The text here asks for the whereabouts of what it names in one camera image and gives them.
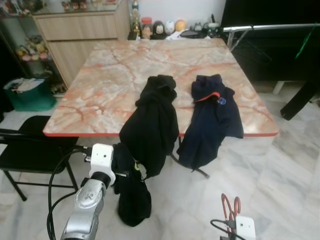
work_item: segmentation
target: white wall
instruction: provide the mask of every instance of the white wall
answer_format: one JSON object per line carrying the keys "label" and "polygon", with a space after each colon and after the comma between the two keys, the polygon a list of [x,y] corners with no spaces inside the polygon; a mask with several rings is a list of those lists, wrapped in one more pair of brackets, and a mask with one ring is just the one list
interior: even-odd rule
{"label": "white wall", "polygon": [[225,4],[226,0],[139,0],[139,12],[142,18],[152,17],[153,22],[183,19],[189,27],[208,22],[211,14],[221,22]]}

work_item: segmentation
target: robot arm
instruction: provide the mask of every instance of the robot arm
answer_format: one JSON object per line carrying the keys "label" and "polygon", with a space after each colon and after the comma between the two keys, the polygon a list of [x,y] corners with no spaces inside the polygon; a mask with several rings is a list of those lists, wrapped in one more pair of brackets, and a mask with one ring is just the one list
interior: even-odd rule
{"label": "robot arm", "polygon": [[99,224],[99,214],[104,207],[104,197],[116,175],[111,169],[113,147],[97,143],[92,147],[90,179],[74,198],[74,210],[66,223],[61,240],[94,240]]}

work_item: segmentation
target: table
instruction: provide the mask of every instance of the table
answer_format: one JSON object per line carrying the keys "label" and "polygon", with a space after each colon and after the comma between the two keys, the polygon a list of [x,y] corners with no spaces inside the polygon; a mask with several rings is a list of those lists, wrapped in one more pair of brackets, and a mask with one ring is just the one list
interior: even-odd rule
{"label": "table", "polygon": [[98,43],[62,98],[43,132],[49,137],[111,137],[135,111],[149,76],[176,81],[180,136],[192,115],[191,83],[220,74],[235,91],[244,135],[271,137],[279,129],[222,39],[108,41]]}

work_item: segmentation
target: marble floor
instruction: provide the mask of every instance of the marble floor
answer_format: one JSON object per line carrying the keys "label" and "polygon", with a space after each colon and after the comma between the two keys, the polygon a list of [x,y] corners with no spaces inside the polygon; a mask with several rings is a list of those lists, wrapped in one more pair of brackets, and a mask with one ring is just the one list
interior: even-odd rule
{"label": "marble floor", "polygon": [[[197,172],[177,165],[169,157],[161,174],[146,181],[152,197],[151,217],[137,227],[123,225],[116,213],[118,195],[108,189],[100,214],[97,240],[218,240],[225,236],[213,228],[211,219],[224,219],[221,193],[231,201],[241,199],[241,215],[254,219],[257,240],[320,239],[320,109],[308,103],[291,121],[280,109],[299,90],[286,83],[279,95],[254,85],[277,121],[280,133],[266,154],[243,154],[236,147],[221,147],[218,158]],[[37,113],[6,114],[0,128],[18,129]],[[80,138],[79,143],[116,143],[117,138]],[[78,184],[88,175],[89,165],[81,155],[70,164]],[[15,173],[15,179],[47,183],[46,174]],[[66,172],[56,176],[58,184],[69,184]],[[0,239],[47,240],[47,189],[21,185],[28,200],[22,202],[0,171]],[[70,192],[55,188],[53,200]],[[73,209],[73,198],[64,200],[54,212],[57,239]]]}

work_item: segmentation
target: navy blue jacket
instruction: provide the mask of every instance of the navy blue jacket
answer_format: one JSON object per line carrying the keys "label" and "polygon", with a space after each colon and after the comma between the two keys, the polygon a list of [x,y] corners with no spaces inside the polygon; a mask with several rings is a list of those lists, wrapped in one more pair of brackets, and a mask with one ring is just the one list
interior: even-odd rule
{"label": "navy blue jacket", "polygon": [[198,169],[214,160],[226,136],[242,139],[244,130],[235,92],[225,87],[219,74],[197,76],[192,83],[194,111],[190,126],[177,150],[179,161]]}

